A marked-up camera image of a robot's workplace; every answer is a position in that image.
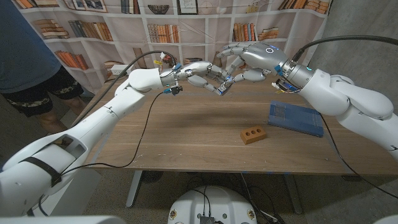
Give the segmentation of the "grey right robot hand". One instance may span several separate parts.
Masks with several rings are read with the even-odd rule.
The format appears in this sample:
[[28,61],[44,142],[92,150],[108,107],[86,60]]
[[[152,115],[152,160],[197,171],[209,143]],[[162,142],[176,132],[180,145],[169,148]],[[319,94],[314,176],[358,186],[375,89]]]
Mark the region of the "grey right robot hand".
[[238,56],[231,63],[227,74],[231,75],[243,63],[251,67],[250,70],[236,75],[234,82],[241,82],[243,80],[261,82],[268,75],[283,75],[282,67],[289,59],[282,50],[265,42],[256,42],[254,44],[238,42],[229,44],[223,48],[224,51],[217,55],[218,58],[229,55]]

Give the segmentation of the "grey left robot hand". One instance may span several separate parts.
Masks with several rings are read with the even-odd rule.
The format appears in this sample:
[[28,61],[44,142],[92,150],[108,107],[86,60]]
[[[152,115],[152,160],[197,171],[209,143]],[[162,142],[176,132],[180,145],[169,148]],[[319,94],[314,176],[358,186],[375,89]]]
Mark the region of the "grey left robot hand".
[[234,84],[234,77],[227,71],[207,61],[184,65],[177,73],[177,80],[186,80],[191,85],[205,88],[223,96]]

